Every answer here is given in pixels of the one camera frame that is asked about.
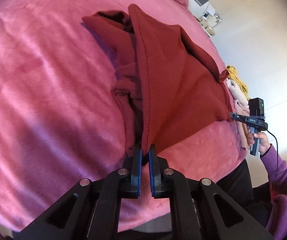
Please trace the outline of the purple sleeve forearm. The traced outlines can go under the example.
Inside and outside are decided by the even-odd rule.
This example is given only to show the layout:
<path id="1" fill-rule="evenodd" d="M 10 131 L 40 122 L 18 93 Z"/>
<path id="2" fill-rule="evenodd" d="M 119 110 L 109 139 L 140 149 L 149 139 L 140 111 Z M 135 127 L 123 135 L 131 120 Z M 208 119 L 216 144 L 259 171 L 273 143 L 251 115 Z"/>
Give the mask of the purple sleeve forearm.
<path id="1" fill-rule="evenodd" d="M 273 145 L 261 156 L 261 161 L 274 193 L 266 229 L 274 239 L 284 239 L 287 235 L 287 163 L 277 154 Z"/>

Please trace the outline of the operator right hand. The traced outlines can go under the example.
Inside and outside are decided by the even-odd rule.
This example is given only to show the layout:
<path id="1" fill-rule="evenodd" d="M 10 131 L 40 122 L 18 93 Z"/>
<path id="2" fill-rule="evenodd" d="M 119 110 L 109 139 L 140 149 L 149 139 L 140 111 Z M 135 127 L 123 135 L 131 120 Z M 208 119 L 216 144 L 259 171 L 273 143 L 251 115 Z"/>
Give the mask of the operator right hand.
<path id="1" fill-rule="evenodd" d="M 248 133 L 247 135 L 247 142 L 249 147 L 253 147 L 253 145 L 255 144 L 255 139 L 259 139 L 259 153 L 261 155 L 264 155 L 270 148 L 271 143 L 268 141 L 268 137 L 265 133 L 263 132 L 259 132 L 259 133 Z"/>

